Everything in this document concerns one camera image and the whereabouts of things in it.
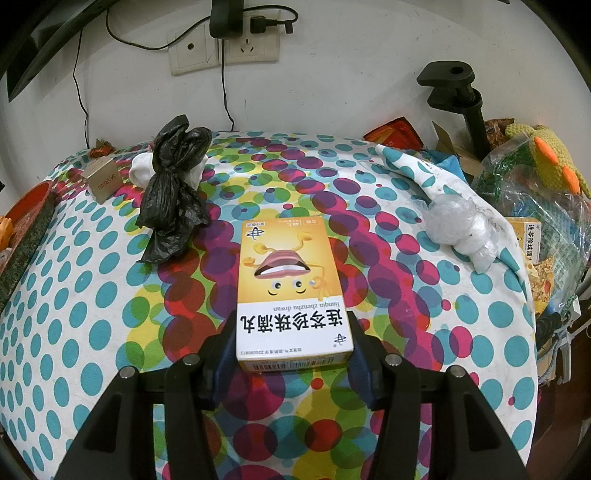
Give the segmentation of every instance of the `white wall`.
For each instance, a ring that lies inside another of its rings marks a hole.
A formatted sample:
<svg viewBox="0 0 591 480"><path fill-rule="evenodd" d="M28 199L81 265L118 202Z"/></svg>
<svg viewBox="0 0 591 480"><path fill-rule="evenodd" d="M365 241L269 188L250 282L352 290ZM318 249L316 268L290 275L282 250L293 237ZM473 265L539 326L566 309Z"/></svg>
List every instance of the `white wall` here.
<svg viewBox="0 0 591 480"><path fill-rule="evenodd" d="M520 1L286 3L300 11L301 20L293 35L282 35L280 61L226 71L237 128L361 137L405 115L433 146L431 119L455 136L463 119L431 110L429 89L415 78L432 60L458 59L476 72L485 118L514 116L551 126L591 179L591 95L552 33ZM207 1L122 0L112 9L112 28L127 39L159 45L167 31L209 10ZM5 80L0 83L0 157L18 193L85 146L72 81L76 46L77 37L10 104ZM90 110L91 142L145 141L179 113L195 125L229 128L219 68L172 77L165 51L112 41L104 15L84 31L78 78Z"/></svg>

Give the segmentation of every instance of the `electrical outlet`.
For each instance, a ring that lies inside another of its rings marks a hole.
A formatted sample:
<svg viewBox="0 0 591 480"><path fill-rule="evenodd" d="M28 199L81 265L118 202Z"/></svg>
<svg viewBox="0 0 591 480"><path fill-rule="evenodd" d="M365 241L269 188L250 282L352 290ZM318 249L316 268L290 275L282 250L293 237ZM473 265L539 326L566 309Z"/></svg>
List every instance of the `electrical outlet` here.
<svg viewBox="0 0 591 480"><path fill-rule="evenodd" d="M244 14L244 33L240 38L225 40L226 64L279 60L279 27L267 27L265 33L251 33L251 18L260 12ZM265 13L267 18L280 20L280 11Z"/></svg>
<svg viewBox="0 0 591 480"><path fill-rule="evenodd" d="M184 30L169 32L168 42L178 38ZM217 39L209 35L205 25L199 25L178 43L168 48L170 72L181 75L220 65Z"/></svg>

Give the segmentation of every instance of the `cartoon character on box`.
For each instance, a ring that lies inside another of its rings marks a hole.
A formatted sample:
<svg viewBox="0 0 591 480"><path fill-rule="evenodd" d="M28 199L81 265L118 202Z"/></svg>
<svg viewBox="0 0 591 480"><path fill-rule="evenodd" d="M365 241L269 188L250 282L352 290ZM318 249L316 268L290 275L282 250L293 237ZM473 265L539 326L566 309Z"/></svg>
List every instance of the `cartoon character on box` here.
<svg viewBox="0 0 591 480"><path fill-rule="evenodd" d="M311 299L317 297L322 301L324 297L340 294L331 292L326 281L326 271L323 265L305 261L298 252L304 248L304 243L313 240L307 232L297 234L298 245L289 250L275 250L263 243L256 243L252 248L259 255L269 253L264 260L256 264L255 259L246 257L243 265L254 268L254 278L258 283L265 281L267 298L258 301Z"/></svg>

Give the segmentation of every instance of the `black cable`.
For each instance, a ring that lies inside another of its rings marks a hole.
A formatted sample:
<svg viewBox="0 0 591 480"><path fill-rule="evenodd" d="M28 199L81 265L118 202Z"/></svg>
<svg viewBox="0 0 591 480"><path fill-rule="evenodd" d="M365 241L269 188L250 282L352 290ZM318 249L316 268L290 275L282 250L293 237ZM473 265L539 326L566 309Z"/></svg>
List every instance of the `black cable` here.
<svg viewBox="0 0 591 480"><path fill-rule="evenodd" d="M276 8L277 10L284 10L286 12L290 12L292 14L294 14L294 19L291 20L293 23L297 22L300 15L298 14L297 11L295 11L292 7L287 7L285 5L258 5L256 7L248 7L245 8L243 10L243 12L252 12L255 10L268 10L268 9L272 9L272 8ZM161 47L147 47L146 45L140 45L139 43L134 43L132 41L128 41L128 40L124 40L123 38L119 38L117 35L115 35L113 33L113 31L111 30L111 27L109 26L109 8L107 9L107 14L105 16L105 26L107 27L107 32L109 33L109 35L116 41L124 43L125 45L130 45L132 47L137 47L137 48L141 48L142 50L149 50L149 51L158 51L158 50L163 50L165 48L169 48L172 47L173 45L177 44L178 42L180 42L184 37L186 37L187 35L189 35L195 28L197 28L199 25L201 25L202 23L206 22L207 20L209 20L209 16L207 17L203 17L201 20L199 20L198 22L194 23L193 25L191 25L188 29L186 29L183 33L180 34L180 36L178 36L177 38L175 38L172 42L167 43L166 45L162 45Z"/></svg>
<svg viewBox="0 0 591 480"><path fill-rule="evenodd" d="M107 27L107 32L109 33L109 35L118 42L124 43L125 45L131 45L132 47L141 48L142 50L158 51L158 50L163 50L168 47L172 47L176 43L180 42L184 37L189 35L195 28L197 28L199 25L206 22L207 20L209 20L209 16L204 17L201 20L199 20L198 22L194 23L188 29L186 29L183 33L181 33L180 36L175 38L172 42L169 42L166 45L162 45L161 47L147 47L145 45L140 45L139 43L134 43L132 41L127 41L127 40L123 40L123 38L119 38L117 35L115 35L111 31L111 28L109 26L109 8L107 9L107 14L105 16L105 26Z"/></svg>
<svg viewBox="0 0 591 480"><path fill-rule="evenodd" d="M78 52L76 53L76 62L74 63L74 71L72 76L74 77L74 83L76 84L76 91L78 92L78 101L80 102L80 108L86 114L86 120L84 120L84 138L86 140L86 148L90 149L90 142L88 141L88 110L82 103L82 97L80 96L80 87L78 86L78 80L76 80L76 67L78 66L78 58L80 57L80 45L82 45L82 31L80 30L80 37L78 37Z"/></svg>
<svg viewBox="0 0 591 480"><path fill-rule="evenodd" d="M223 107L226 109L226 113L228 114L228 118L232 122L232 130L234 131L234 119L232 115L230 115L230 111L228 110L228 94L226 93L226 76L225 76L225 69L226 69L226 48L225 42L222 40L222 89L223 89Z"/></svg>

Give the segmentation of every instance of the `cardboard box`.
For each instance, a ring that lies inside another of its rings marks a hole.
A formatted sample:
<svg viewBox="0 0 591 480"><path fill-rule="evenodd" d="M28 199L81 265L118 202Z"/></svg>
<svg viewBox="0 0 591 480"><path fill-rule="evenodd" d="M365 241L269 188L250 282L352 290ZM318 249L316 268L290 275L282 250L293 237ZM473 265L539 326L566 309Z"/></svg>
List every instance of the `cardboard box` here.
<svg viewBox="0 0 591 480"><path fill-rule="evenodd" d="M322 217L244 222L236 357L253 372L345 363L353 341Z"/></svg>
<svg viewBox="0 0 591 480"><path fill-rule="evenodd" d="M103 203L123 186L119 169L111 157L97 158L80 175L97 203Z"/></svg>
<svg viewBox="0 0 591 480"><path fill-rule="evenodd" d="M542 222L536 218L506 217L515 231L519 246L534 265L540 263Z"/></svg>

